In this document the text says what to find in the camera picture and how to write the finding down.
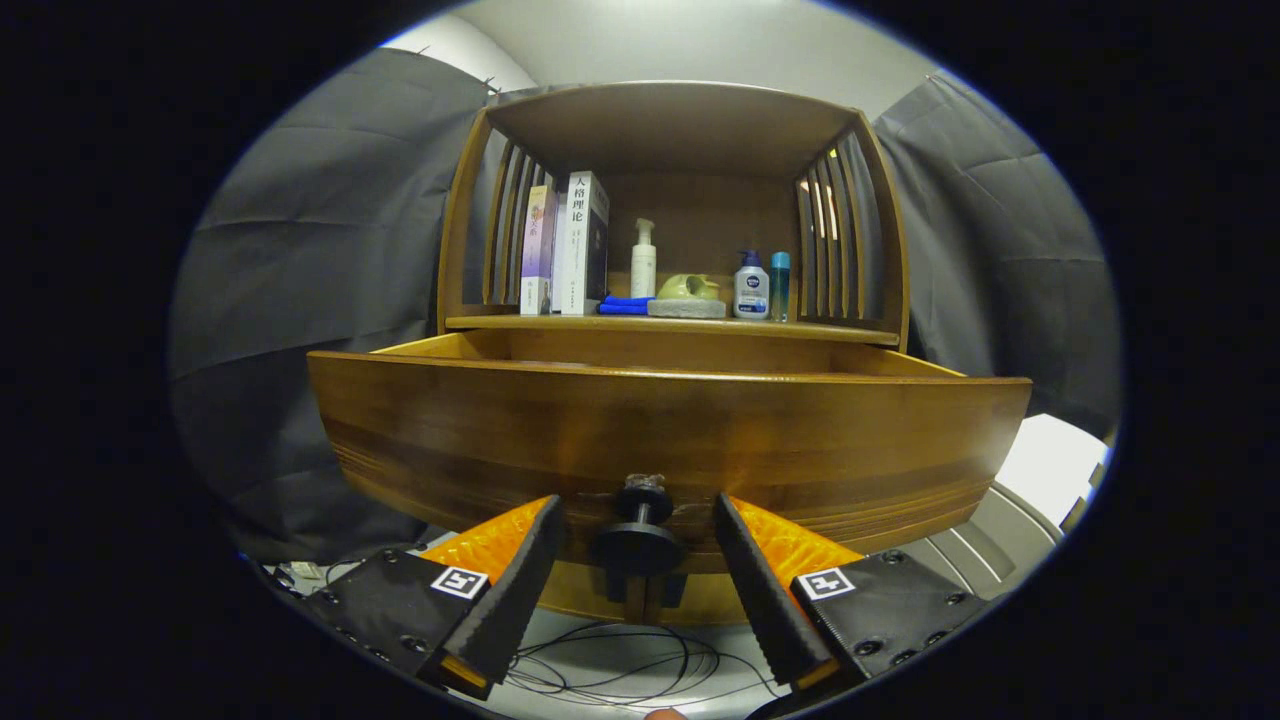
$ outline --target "lotion bottle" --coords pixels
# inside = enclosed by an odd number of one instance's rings
[[[742,266],[733,274],[733,315],[763,320],[769,315],[769,274],[754,250],[739,250]]]
[[[658,249],[653,246],[653,220],[636,218],[640,238],[631,247],[631,297],[657,295]]]

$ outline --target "book spine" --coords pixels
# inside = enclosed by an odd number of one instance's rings
[[[566,240],[568,247],[564,249],[564,265],[568,269],[568,282],[562,299],[562,311],[566,315],[586,314],[586,261],[590,238],[591,186],[594,177],[589,172],[573,173],[568,178],[568,232]]]
[[[525,215],[525,247],[520,268],[520,314],[540,315],[547,300],[547,286],[550,277],[544,274],[547,264],[543,251],[543,236],[547,218],[547,186],[529,190],[529,206]]]
[[[541,266],[538,273],[539,277],[544,278],[547,282],[547,290],[541,301],[540,314],[543,315],[550,314],[552,299],[556,292],[556,233],[561,205],[562,201],[559,192],[556,191],[556,186],[548,186],[545,219],[543,220],[543,258]]]
[[[556,245],[552,249],[552,313],[564,309],[564,293],[568,287],[568,190],[561,193],[556,208]]]

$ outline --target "open drawer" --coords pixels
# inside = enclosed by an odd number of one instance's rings
[[[550,585],[580,589],[631,473],[666,477],[680,573],[724,571],[721,491],[864,553],[963,523],[1032,388],[858,342],[625,329],[476,329],[308,366],[352,486],[458,530],[558,493],[568,541]],[[550,605],[613,616],[589,594]]]

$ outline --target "black cable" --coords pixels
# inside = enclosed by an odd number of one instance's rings
[[[333,573],[334,568],[337,568],[339,565],[351,565],[352,562],[364,562],[364,561],[365,561],[364,559],[361,559],[361,560],[343,560],[342,562],[334,562],[333,565],[325,568],[325,571],[324,571],[324,584],[328,585],[328,584],[333,583],[333,580],[329,578],[329,574]]]
[[[742,692],[742,691],[754,688],[756,685],[764,685],[764,688],[769,692],[769,694],[772,694],[773,697],[781,697],[781,696],[778,696],[773,691],[772,687],[769,687],[769,683],[764,678],[764,674],[760,673],[760,670],[755,665],[753,665],[750,661],[748,661],[746,659],[742,659],[742,657],[737,656],[737,655],[732,655],[732,653],[721,652],[719,650],[717,650],[714,646],[712,646],[710,643],[708,643],[705,641],[700,641],[698,638],[689,638],[689,637],[681,635],[680,633],[677,633],[673,629],[667,628],[667,626],[662,626],[660,628],[663,630],[662,633],[659,633],[659,632],[628,632],[628,633],[595,633],[595,634],[589,634],[589,635],[580,634],[580,633],[585,633],[588,630],[598,630],[598,629],[604,629],[604,628],[609,628],[609,626],[613,626],[613,625],[621,625],[621,624],[620,623],[600,623],[600,621],[589,623],[586,625],[580,625],[580,626],[573,628],[573,629],[571,629],[568,632],[561,633],[559,635],[557,635],[557,637],[554,637],[554,638],[552,638],[549,641],[540,642],[540,643],[536,643],[536,644],[531,644],[531,646],[526,646],[524,648],[520,648],[518,651],[516,651],[516,655],[512,656],[512,662],[511,662],[511,666],[509,666],[509,670],[508,670],[508,676],[511,678],[512,684],[515,687],[521,688],[521,689],[525,689],[525,691],[529,691],[529,692],[532,692],[532,693],[538,693],[538,694],[541,694],[541,696],[547,696],[547,697],[554,697],[556,700],[558,700],[561,702],[568,702],[568,703],[572,703],[572,705],[591,705],[591,706],[607,705],[607,706],[621,707],[621,708],[626,708],[626,710],[639,710],[641,707],[644,710],[654,710],[654,707],[641,706],[640,703],[652,702],[654,700],[658,700],[658,698],[663,698],[663,697],[668,697],[668,696],[672,696],[672,694],[678,694],[678,693],[689,692],[692,688],[695,688],[695,687],[705,683],[707,680],[709,680],[719,670],[721,660],[722,659],[730,659],[730,660],[736,660],[736,661],[746,665],[748,667],[750,667],[751,671],[755,674],[755,676],[756,676],[756,679],[759,682],[751,683],[750,685],[745,685],[745,687],[741,687],[741,688],[737,688],[737,689],[733,689],[733,691],[728,691],[726,693],[721,693],[721,694],[712,696],[712,697],[708,697],[708,698],[699,698],[699,700],[695,700],[695,701],[689,701],[689,702],[678,703],[678,705],[692,705],[692,703],[696,703],[696,702],[705,702],[708,700],[716,700],[716,698],[721,698],[721,697],[724,697],[724,696],[728,696],[728,694]],[[627,670],[626,673],[621,673],[618,675],[613,675],[613,676],[605,678],[603,680],[595,680],[595,682],[584,683],[584,684],[573,684],[573,683],[571,683],[568,680],[568,678],[566,678],[564,674],[561,673],[559,670],[557,670],[553,665],[550,665],[549,662],[547,662],[547,661],[544,661],[541,659],[534,657],[535,653],[539,653],[541,651],[545,651],[545,650],[549,650],[549,648],[553,648],[553,647],[558,647],[558,646],[562,646],[562,644],[567,644],[567,643],[571,643],[571,642],[593,641],[593,639],[605,639],[605,638],[608,638],[608,639],[617,639],[617,638],[628,638],[628,637],[654,637],[654,638],[675,639],[675,641],[677,641],[680,643],[681,650],[678,652],[660,655],[660,656],[658,656],[659,657],[658,660],[653,660],[653,661],[649,661],[649,662],[646,662],[644,665],[640,665],[637,667],[632,667],[631,670]],[[695,646],[699,646],[699,647],[705,648],[705,650],[691,651],[690,650],[690,643],[694,643]],[[690,661],[695,656],[698,657],[696,667],[694,667],[692,670],[690,670]],[[705,657],[704,656],[709,656],[710,657],[710,667],[707,670],[705,674],[703,674],[699,678],[699,671],[703,669],[703,665],[705,664]],[[526,660],[529,662],[531,662],[531,664],[535,664],[535,665],[539,665],[539,666],[547,669],[549,673],[554,674],[556,678],[554,679],[543,678],[543,676],[539,676],[539,675],[536,675],[534,673],[529,673],[529,671],[518,669],[517,666],[520,665],[520,662],[526,661]],[[600,692],[600,691],[591,691],[591,689],[589,689],[589,688],[600,688],[603,685],[608,685],[611,683],[616,683],[616,682],[618,682],[618,680],[621,680],[623,678],[627,678],[630,675],[635,675],[636,673],[648,670],[650,667],[657,667],[659,665],[664,665],[664,664],[668,664],[668,662],[673,662],[676,660],[680,660],[680,669],[675,674],[676,675],[675,680],[671,684],[668,684],[666,688],[663,688],[662,691],[659,691],[657,693],[650,693],[650,694],[644,694],[644,696],[626,696],[626,694],[617,694],[617,693],[608,693],[608,692]],[[680,688],[680,684],[684,683],[686,679],[695,679],[695,682],[692,684],[685,687],[685,688]]]

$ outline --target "gray curtain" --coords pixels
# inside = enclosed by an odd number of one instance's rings
[[[914,355],[1034,380],[1029,415],[1102,438],[1123,402],[1115,290],[1088,213],[1053,163],[947,73],[884,111],[909,243]]]
[[[426,529],[343,480],[306,354],[434,334],[444,204],[485,100],[444,63],[375,50],[280,117],[195,228],[170,311],[170,402],[259,560],[330,562]]]

